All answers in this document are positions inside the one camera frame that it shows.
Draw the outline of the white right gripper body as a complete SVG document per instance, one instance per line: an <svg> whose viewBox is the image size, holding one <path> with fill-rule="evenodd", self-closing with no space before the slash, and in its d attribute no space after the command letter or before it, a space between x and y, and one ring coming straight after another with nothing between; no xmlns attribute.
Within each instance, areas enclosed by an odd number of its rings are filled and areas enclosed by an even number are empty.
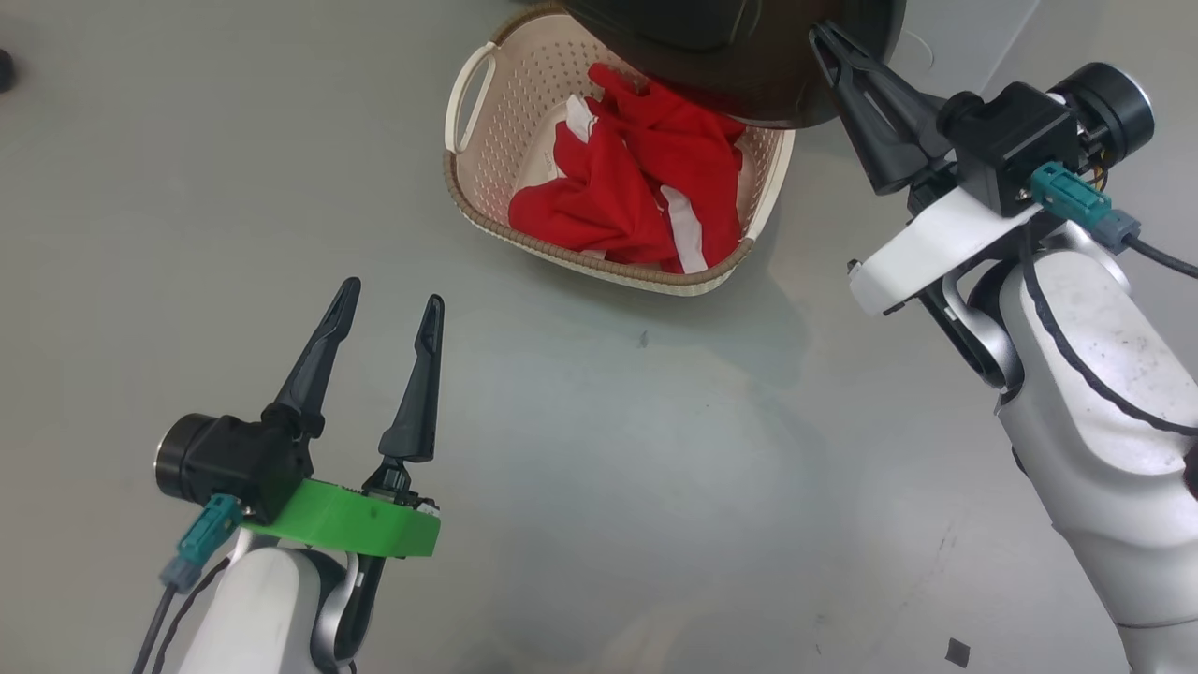
<svg viewBox="0 0 1198 674"><path fill-rule="evenodd" d="M851 291L866 315L894 310L950 271L1030 221L1039 204L1005 217L958 187L928 205L878 251L851 271Z"/></svg>

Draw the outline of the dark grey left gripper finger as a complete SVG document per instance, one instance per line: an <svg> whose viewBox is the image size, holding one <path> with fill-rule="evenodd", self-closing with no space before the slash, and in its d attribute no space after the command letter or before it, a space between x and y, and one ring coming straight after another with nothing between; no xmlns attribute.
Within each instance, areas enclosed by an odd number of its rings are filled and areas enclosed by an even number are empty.
<svg viewBox="0 0 1198 674"><path fill-rule="evenodd" d="M415 339L415 368L395 418L379 443L387 463L428 463L435 456L444 345L444 299L431 295Z"/></svg>
<svg viewBox="0 0 1198 674"><path fill-rule="evenodd" d="M347 277L333 296L327 311L307 341L302 354L288 374L282 391L267 405L262 423L288 429L294 439L317 438L326 420L323 401L333 364L341 342L352 329L362 281Z"/></svg>

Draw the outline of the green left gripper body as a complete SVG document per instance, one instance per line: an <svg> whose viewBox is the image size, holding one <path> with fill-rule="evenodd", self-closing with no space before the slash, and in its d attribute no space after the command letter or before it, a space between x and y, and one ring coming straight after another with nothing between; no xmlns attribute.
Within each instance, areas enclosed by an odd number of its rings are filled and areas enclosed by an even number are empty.
<svg viewBox="0 0 1198 674"><path fill-rule="evenodd" d="M380 558L428 558L441 532L432 506L409 508L359 491L304 479L270 524L246 518L241 528L321 549Z"/></svg>

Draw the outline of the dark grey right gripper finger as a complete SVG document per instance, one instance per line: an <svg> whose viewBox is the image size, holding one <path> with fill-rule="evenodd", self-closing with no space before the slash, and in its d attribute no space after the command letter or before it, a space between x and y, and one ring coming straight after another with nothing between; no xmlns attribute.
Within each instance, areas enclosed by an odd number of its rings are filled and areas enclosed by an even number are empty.
<svg viewBox="0 0 1198 674"><path fill-rule="evenodd" d="M813 59L859 159L944 159L951 146L936 129L928 95L881 63L834 22L810 30Z"/></svg>
<svg viewBox="0 0 1198 674"><path fill-rule="evenodd" d="M928 165L928 103L887 65L839 56L827 69L840 120L876 195L891 195Z"/></svg>

